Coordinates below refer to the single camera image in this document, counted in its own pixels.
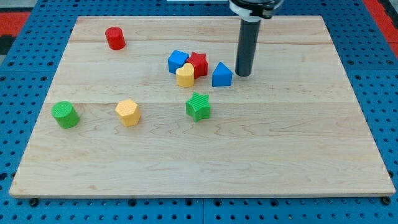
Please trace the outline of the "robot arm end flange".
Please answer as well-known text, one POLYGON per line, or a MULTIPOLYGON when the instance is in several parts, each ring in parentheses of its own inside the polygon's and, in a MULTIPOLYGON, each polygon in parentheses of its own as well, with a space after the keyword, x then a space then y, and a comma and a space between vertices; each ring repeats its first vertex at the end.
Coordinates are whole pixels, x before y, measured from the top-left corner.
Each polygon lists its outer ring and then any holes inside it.
POLYGON ((284 0, 229 0, 229 8, 246 22, 270 19, 281 9, 284 0))

